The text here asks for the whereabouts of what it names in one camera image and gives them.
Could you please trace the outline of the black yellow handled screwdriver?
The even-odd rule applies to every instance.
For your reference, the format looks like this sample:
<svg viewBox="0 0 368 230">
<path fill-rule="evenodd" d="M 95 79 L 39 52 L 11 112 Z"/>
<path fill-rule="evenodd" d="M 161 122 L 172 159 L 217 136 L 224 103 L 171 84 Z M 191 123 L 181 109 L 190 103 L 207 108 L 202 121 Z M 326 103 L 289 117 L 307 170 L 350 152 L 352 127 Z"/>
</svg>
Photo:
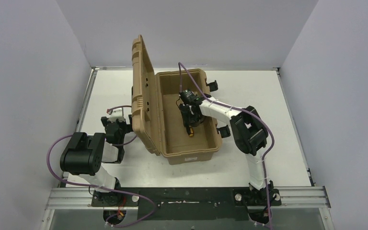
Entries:
<svg viewBox="0 0 368 230">
<path fill-rule="evenodd" d="M 188 126 L 186 128 L 186 131 L 187 131 L 187 134 L 190 136 L 190 137 L 193 137 L 194 136 L 194 131 L 193 131 L 193 128 L 191 126 Z"/>
</svg>

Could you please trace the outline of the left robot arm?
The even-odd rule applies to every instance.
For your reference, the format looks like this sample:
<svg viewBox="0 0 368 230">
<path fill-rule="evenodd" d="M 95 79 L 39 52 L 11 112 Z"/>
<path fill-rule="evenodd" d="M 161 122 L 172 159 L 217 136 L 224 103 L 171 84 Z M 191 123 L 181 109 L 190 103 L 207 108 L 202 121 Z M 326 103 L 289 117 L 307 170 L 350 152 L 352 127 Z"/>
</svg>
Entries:
<svg viewBox="0 0 368 230">
<path fill-rule="evenodd" d="M 120 164 L 124 158 L 125 136 L 133 131 L 131 115 L 129 122 L 121 115 L 103 116 L 103 133 L 89 136 L 75 132 L 60 157 L 60 168 L 64 172 L 79 176 L 94 188 L 93 197 L 103 204 L 116 207 L 123 203 L 121 185 L 110 175 L 102 163 Z"/>
</svg>

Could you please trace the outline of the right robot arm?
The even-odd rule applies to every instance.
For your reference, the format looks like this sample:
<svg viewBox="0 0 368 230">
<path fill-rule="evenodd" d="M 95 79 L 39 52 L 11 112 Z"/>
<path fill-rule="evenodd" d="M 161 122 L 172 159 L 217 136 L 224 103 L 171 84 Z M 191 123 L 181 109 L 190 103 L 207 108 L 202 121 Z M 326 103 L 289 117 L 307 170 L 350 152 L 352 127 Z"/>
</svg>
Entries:
<svg viewBox="0 0 368 230">
<path fill-rule="evenodd" d="M 271 204 L 279 206 L 281 197 L 279 191 L 267 178 L 264 166 L 264 154 L 261 152 L 267 145 L 269 131 L 262 123 L 259 114 L 252 106 L 246 108 L 233 107 L 216 100 L 210 95 L 197 96 L 191 90 L 179 93 L 183 125 L 187 134 L 194 135 L 194 127 L 200 125 L 207 117 L 215 118 L 226 126 L 218 128 L 223 137 L 233 136 L 235 145 L 246 156 L 249 169 L 249 187 L 251 201 L 248 205 L 263 206 Z"/>
</svg>

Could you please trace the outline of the tan plastic toolbox bin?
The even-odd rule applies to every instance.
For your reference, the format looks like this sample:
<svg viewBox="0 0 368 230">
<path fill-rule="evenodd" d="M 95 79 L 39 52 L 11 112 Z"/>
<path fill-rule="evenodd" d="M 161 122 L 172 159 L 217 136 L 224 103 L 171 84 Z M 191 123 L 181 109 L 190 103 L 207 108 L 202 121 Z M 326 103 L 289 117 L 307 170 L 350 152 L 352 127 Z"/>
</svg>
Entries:
<svg viewBox="0 0 368 230">
<path fill-rule="evenodd" d="M 201 119 L 189 136 L 178 108 L 182 90 L 210 94 L 206 73 L 201 69 L 155 72 L 141 35 L 133 40 L 132 67 L 132 127 L 146 149 L 165 157 L 170 165 L 210 160 L 222 146 L 217 119 Z"/>
</svg>

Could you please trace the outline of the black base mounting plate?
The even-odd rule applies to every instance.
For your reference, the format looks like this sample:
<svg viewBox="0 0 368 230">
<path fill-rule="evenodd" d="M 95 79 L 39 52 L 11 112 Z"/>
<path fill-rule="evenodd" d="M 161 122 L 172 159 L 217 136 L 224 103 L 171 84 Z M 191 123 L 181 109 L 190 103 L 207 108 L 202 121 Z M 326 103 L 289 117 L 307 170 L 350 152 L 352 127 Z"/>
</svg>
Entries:
<svg viewBox="0 0 368 230">
<path fill-rule="evenodd" d="M 278 189 L 248 187 L 132 187 L 127 193 L 92 191 L 93 207 L 104 207 L 103 218 L 120 224 L 129 208 L 145 220 L 254 220 L 267 224 L 271 208 L 281 206 Z"/>
</svg>

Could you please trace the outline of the aluminium frame rail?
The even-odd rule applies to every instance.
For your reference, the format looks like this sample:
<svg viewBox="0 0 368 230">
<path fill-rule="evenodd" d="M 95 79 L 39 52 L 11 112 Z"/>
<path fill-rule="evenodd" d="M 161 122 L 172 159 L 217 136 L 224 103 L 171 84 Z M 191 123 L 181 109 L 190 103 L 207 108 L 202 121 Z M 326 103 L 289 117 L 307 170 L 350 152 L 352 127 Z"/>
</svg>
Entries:
<svg viewBox="0 0 368 230">
<path fill-rule="evenodd" d="M 282 205 L 279 208 L 331 208 L 325 187 L 279 187 Z M 117 207 L 93 206 L 87 188 L 53 188 L 46 210 L 99 209 L 117 210 Z"/>
</svg>

